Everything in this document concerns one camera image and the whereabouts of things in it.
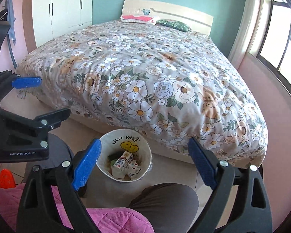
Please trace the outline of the white blue milk carton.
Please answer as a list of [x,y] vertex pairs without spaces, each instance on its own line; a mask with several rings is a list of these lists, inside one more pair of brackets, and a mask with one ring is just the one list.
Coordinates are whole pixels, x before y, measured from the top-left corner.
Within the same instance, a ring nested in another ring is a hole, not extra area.
[[111,174],[116,179],[125,179],[127,170],[126,168],[117,168],[115,166],[111,166]]

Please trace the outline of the white medicine box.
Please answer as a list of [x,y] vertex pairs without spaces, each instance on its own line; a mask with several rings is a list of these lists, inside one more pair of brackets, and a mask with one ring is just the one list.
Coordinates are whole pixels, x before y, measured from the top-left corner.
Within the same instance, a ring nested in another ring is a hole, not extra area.
[[133,160],[133,154],[125,151],[113,164],[113,166],[121,169],[127,167],[127,164]]

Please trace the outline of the white lined trash bin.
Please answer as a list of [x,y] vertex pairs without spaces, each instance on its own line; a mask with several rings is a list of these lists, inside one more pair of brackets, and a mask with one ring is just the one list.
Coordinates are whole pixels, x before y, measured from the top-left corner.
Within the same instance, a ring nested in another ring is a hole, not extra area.
[[152,169],[152,152],[146,139],[131,129],[117,129],[101,138],[97,167],[121,183],[141,180]]

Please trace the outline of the orange round object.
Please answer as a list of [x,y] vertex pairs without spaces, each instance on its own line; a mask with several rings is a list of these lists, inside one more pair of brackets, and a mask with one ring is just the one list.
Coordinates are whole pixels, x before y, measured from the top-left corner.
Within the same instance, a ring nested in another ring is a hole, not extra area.
[[16,182],[13,177],[13,174],[10,170],[3,169],[0,172],[0,188],[1,189],[9,189],[9,188],[15,188]]

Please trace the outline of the hanging blue clothes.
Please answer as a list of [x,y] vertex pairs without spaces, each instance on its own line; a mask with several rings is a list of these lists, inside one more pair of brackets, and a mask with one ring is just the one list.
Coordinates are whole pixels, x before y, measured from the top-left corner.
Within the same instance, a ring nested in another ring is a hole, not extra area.
[[16,21],[14,9],[13,9],[13,0],[5,0],[3,10],[0,11],[0,21],[6,21],[10,25],[8,31],[8,36],[12,40],[13,44],[16,44],[16,35],[14,24]]

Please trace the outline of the white wardrobe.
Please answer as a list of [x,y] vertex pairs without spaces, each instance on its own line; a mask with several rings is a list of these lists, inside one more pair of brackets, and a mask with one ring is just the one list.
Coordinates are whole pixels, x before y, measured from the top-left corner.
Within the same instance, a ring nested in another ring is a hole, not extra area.
[[92,24],[93,0],[32,0],[36,47]]

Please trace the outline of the floral bed quilt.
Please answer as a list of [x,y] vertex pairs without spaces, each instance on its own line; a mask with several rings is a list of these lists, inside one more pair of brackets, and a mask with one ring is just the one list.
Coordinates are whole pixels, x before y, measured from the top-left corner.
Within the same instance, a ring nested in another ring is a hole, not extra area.
[[128,128],[177,153],[196,138],[246,168],[265,159],[268,129],[247,84],[205,34],[110,21],[42,44],[16,69],[30,93],[103,126]]

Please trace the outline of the pink white pillow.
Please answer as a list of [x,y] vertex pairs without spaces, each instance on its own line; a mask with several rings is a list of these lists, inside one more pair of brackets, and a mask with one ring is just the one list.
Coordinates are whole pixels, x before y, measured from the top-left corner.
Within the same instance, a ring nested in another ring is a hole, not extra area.
[[140,23],[140,24],[149,24],[155,25],[156,22],[160,19],[157,16],[148,16],[148,15],[122,15],[121,22],[124,23]]

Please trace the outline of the green leaf pillow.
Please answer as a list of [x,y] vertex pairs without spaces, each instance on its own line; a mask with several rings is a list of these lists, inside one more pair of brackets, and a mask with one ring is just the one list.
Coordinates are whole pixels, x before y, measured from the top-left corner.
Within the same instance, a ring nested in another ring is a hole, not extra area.
[[187,24],[182,23],[181,21],[175,21],[172,19],[160,19],[156,23],[159,25],[179,30],[181,32],[191,31],[191,28]]

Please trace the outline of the beige wooden headboard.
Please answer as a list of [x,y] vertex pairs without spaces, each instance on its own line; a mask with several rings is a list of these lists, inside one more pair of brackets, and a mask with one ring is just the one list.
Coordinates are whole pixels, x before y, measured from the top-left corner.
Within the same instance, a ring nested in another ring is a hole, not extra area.
[[210,35],[213,16],[188,7],[166,2],[149,0],[125,0],[122,7],[123,15],[143,15],[150,12],[149,16],[157,19],[171,19],[187,24],[193,31]]

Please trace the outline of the cream curtain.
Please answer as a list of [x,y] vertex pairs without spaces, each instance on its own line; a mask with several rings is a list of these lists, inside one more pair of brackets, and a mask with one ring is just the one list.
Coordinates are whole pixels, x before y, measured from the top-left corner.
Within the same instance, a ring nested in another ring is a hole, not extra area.
[[255,27],[260,18],[262,0],[245,0],[241,23],[228,55],[228,60],[236,70],[239,69],[245,54],[250,49]]

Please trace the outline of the window with frame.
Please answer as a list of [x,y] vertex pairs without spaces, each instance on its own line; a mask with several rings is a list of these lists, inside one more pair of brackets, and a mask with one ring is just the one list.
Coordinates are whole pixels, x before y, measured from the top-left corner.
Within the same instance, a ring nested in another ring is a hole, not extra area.
[[250,53],[291,84],[291,5],[288,0],[261,0],[258,20]]

